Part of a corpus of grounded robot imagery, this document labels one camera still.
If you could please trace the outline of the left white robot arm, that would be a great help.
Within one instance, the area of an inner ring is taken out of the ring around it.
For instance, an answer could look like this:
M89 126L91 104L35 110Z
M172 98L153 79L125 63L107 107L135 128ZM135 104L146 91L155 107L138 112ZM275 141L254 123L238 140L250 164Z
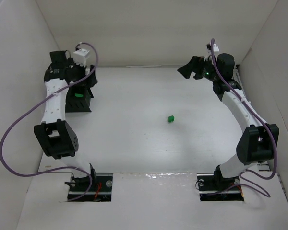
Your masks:
M87 65L90 52L76 49L69 57L64 51L50 53L51 64L44 75L46 101L41 123L34 127L34 134L46 156L62 160L67 166L81 169L73 171L70 188L85 190L94 184L96 173L91 164L83 164L76 154L79 141L66 121L66 113L89 113L93 99L91 88L97 84L94 65Z

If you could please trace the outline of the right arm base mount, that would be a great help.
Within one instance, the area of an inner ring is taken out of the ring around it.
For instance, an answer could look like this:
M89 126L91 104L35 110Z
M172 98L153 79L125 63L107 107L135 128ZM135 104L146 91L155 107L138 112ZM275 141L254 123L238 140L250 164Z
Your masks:
M244 201L238 177L226 178L217 182L213 173L198 173L196 188L199 190L200 201Z

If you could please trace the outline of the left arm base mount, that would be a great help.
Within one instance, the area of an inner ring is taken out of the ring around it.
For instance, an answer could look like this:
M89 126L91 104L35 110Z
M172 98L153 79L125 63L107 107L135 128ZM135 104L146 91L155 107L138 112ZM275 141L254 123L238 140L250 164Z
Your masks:
M90 185L90 180L86 178L71 177L69 182L65 182L69 187L67 201L74 202L110 202L112 199L113 174L97 173Z

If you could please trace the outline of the green two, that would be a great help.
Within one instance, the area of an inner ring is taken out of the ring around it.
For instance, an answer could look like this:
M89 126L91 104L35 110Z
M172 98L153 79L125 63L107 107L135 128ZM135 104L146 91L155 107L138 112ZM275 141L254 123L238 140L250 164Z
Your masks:
M174 122L174 120L175 120L175 117L174 117L173 115L167 117L167 121L168 121L169 123Z

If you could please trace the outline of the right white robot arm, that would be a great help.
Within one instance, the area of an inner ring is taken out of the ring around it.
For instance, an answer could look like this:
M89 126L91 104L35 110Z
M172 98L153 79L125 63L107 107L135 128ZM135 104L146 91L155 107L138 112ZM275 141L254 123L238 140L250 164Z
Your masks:
M206 78L213 83L213 91L219 100L232 112L242 130L236 153L227 162L215 168L208 181L211 190L225 190L238 175L256 163L276 160L279 128L261 118L245 98L242 87L234 80L234 57L222 53L217 57L193 56L177 69L184 78Z

